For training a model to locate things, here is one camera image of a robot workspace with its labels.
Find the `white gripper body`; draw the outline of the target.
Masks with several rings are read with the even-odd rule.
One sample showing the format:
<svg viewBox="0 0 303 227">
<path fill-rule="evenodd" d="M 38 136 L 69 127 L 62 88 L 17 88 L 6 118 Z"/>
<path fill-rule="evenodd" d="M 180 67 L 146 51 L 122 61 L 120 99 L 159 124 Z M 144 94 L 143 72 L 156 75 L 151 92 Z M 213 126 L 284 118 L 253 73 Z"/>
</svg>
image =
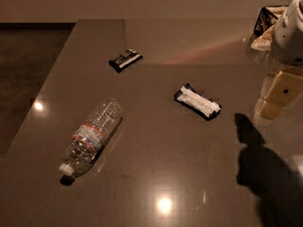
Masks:
<svg viewBox="0 0 303 227">
<path fill-rule="evenodd" d="M 284 64 L 303 65 L 303 15 L 284 12 L 276 21 L 272 37 L 272 53 Z"/>
</svg>

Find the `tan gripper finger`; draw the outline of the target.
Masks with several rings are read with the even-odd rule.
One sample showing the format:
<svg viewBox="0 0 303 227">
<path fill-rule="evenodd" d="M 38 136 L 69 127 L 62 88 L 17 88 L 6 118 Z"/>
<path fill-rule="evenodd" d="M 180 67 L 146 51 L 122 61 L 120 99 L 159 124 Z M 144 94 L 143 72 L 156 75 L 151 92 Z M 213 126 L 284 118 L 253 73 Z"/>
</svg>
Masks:
<svg viewBox="0 0 303 227">
<path fill-rule="evenodd" d="M 272 37 L 274 26 L 266 29 L 262 35 L 257 37 L 251 44 L 251 47 L 258 51 L 270 51 L 272 49 Z"/>
<path fill-rule="evenodd" d="M 269 74 L 263 81 L 257 101 L 257 116 L 275 119 L 302 92 L 302 67 L 288 67 L 276 74 Z"/>
</svg>

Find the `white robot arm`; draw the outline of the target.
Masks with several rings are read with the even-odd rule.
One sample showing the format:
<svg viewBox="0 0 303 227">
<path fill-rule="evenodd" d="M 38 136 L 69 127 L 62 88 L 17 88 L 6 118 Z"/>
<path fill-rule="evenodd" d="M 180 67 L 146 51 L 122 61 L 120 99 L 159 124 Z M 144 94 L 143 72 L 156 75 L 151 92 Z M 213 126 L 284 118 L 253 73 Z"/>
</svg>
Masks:
<svg viewBox="0 0 303 227">
<path fill-rule="evenodd" d="M 273 120 L 303 91 L 303 0 L 263 7 L 250 47 L 254 60 L 269 68 L 255 116 Z"/>
</svg>

